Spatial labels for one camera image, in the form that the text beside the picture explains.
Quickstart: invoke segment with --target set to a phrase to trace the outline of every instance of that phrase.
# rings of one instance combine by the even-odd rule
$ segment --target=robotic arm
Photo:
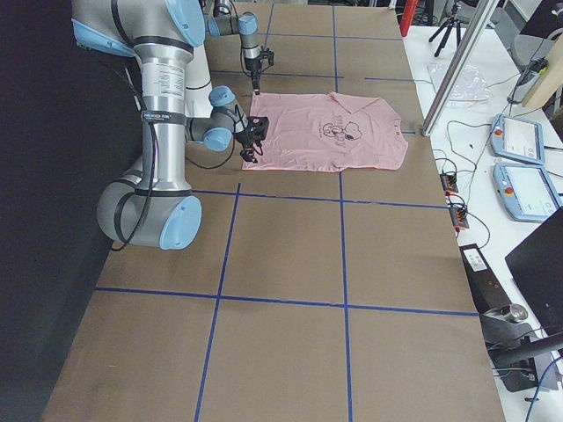
[[[227,87],[209,93],[211,117],[186,116],[186,67],[205,39],[198,0],[73,0],[72,11],[79,46],[136,57],[143,78],[143,156],[102,193],[99,226],[124,246],[185,248],[201,222],[201,203],[185,176],[186,131],[214,151],[226,149],[234,134],[252,161],[267,118],[249,121]],[[188,69],[208,72],[207,59]]]
[[[241,42],[241,63],[244,59],[245,69],[250,72],[252,89],[260,94],[260,75],[264,71],[262,63],[267,60],[268,67],[274,65],[274,52],[264,49],[258,42],[258,18],[248,11],[235,17],[230,11],[231,0],[216,0],[213,18],[208,20],[209,34],[214,37],[238,33]]]

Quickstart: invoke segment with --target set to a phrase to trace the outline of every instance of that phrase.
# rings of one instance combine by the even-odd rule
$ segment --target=metal pole
[[[428,115],[422,125],[422,134],[424,136],[429,136],[434,130],[448,102],[448,98],[450,98],[450,94],[456,86],[457,78],[464,69],[465,63],[469,59],[473,49],[479,42],[480,35],[493,16],[494,8],[498,2],[499,0],[481,0],[478,3],[477,10],[475,11],[469,28],[465,31],[461,44],[457,48],[456,54],[446,71],[440,89],[436,93],[436,97],[428,110]]]

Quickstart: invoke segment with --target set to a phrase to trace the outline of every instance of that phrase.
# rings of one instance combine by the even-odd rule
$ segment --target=pink t-shirt
[[[267,116],[270,127],[264,156],[245,170],[397,170],[408,146],[400,116],[382,98],[261,93],[251,115]]]

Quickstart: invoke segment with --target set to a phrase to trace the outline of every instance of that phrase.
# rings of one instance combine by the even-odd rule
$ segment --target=red object
[[[398,26],[401,30],[401,36],[406,37],[408,34],[408,28],[411,26],[413,22],[414,11],[416,10],[416,6],[419,3],[419,0],[407,0],[405,6],[405,13],[403,14],[403,18],[401,19],[401,23]]]

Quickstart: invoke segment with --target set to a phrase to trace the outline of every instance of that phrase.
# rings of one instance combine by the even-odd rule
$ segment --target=black curtain
[[[0,420],[38,420],[109,250],[98,198],[141,154],[135,62],[76,46],[68,2],[0,13]]]

